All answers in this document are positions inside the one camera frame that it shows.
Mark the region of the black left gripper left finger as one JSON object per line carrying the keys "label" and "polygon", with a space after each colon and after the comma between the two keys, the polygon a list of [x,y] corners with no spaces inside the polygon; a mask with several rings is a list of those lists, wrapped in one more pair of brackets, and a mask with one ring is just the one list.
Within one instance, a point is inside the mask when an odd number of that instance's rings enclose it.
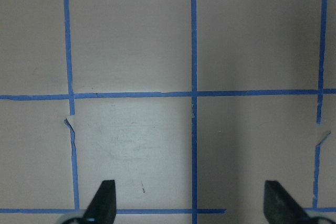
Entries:
{"label": "black left gripper left finger", "polygon": [[113,224],[117,214],[115,180],[104,180],[83,214],[84,223]]}

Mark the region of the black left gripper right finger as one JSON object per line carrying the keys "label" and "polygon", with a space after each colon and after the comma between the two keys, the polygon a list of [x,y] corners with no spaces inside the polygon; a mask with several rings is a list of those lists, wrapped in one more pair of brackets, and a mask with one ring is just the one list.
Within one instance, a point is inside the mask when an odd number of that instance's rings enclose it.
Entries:
{"label": "black left gripper right finger", "polygon": [[276,180],[264,184],[264,216],[268,223],[309,223],[310,217]]}

